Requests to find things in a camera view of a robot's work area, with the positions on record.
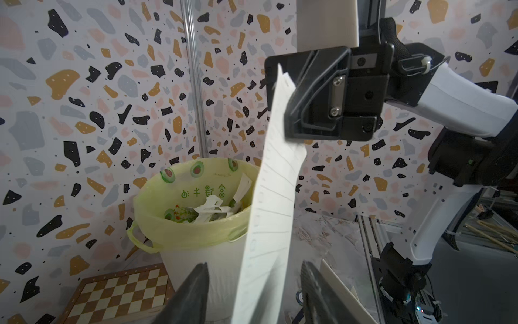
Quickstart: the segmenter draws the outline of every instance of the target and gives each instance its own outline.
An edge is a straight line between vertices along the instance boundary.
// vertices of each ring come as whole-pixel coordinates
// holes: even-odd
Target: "chessboard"
[[[163,263],[86,278],[56,324],[120,324],[156,316],[174,293]]]

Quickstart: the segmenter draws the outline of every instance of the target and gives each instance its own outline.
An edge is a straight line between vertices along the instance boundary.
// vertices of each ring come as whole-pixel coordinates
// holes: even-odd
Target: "trash can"
[[[188,222],[190,215],[185,207],[198,207],[210,195],[228,206],[243,173],[252,180],[252,187],[241,200],[241,212],[205,223]],[[160,252],[173,287],[180,287],[196,264],[207,262],[210,286],[206,321],[229,322],[232,316],[258,173],[257,166],[245,161],[193,160],[163,169],[133,199],[135,221],[127,234],[142,250]],[[134,237],[137,227],[153,242],[152,247]]]

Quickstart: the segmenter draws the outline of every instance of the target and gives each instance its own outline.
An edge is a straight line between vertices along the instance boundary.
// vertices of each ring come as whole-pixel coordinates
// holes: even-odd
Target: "black clamp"
[[[334,47],[268,57],[268,106],[277,64],[295,81],[284,114],[287,138],[370,140],[389,82],[394,47]]]

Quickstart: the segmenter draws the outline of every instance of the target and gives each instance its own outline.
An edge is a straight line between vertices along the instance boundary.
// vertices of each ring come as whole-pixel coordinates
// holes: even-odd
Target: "yellow plastic bag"
[[[242,199],[243,211],[230,217],[199,224],[165,219],[167,214],[182,221],[183,207],[198,207],[207,196],[216,195],[228,206],[241,175],[252,180],[252,187]],[[196,249],[233,241],[247,232],[253,187],[259,168],[244,161],[226,158],[198,159],[174,164],[149,179],[133,199],[135,221],[127,230],[130,240],[148,253],[171,249]],[[133,235],[139,226],[153,242],[144,245]]]

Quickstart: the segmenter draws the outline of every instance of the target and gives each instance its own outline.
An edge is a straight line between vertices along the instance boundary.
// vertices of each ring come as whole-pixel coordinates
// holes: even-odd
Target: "screw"
[[[336,117],[336,116],[338,116],[339,112],[340,112],[340,110],[338,109],[338,107],[333,107],[329,111],[329,114],[331,115],[331,117]]]
[[[344,77],[336,77],[333,79],[333,84],[337,87],[342,84]]]
[[[372,131],[372,128],[373,128],[373,127],[374,127],[374,126],[373,126],[371,123],[366,123],[365,125],[363,125],[363,131],[364,131],[365,133],[369,133],[369,132],[371,132],[371,131]]]

